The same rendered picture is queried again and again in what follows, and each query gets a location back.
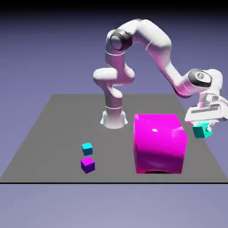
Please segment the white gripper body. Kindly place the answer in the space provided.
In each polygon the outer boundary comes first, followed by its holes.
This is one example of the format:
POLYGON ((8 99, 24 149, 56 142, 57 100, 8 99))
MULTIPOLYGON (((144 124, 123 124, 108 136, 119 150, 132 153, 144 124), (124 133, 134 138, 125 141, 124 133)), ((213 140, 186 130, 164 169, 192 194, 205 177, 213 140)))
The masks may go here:
POLYGON ((191 106, 185 115, 185 122, 222 122, 228 120, 228 102, 213 101, 206 106, 191 106))

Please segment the small teal cube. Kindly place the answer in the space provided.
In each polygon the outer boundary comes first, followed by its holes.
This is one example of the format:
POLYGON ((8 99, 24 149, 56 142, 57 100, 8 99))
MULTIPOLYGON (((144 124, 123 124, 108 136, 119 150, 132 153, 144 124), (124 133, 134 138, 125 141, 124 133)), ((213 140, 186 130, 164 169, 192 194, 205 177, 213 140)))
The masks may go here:
POLYGON ((212 130, 208 131, 209 123, 203 122, 192 126, 195 138, 207 138, 213 134, 212 130))

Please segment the small cyan cube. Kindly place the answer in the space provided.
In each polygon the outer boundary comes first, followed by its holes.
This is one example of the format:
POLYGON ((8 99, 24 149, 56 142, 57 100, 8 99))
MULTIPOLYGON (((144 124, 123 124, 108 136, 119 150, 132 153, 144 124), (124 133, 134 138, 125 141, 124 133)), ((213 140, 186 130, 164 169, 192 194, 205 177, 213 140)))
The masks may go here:
POLYGON ((84 156, 92 155, 93 154, 93 146, 89 143, 82 144, 82 152, 84 156))

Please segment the small purple cube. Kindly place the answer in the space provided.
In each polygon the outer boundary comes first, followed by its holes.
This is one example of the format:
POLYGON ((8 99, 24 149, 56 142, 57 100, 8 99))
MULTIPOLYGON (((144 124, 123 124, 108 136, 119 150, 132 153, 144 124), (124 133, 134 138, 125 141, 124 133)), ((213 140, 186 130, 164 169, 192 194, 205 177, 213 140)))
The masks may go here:
POLYGON ((95 170, 95 162, 91 157, 80 160, 82 170, 87 174, 95 170))

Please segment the large magenta box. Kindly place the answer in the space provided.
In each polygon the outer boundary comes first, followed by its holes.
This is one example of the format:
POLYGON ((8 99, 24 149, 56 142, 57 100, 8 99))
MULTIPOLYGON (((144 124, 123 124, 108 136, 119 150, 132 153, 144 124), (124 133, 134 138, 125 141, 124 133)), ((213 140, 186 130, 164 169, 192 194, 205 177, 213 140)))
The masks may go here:
POLYGON ((135 114, 136 173, 182 173, 187 140, 176 114, 135 114))

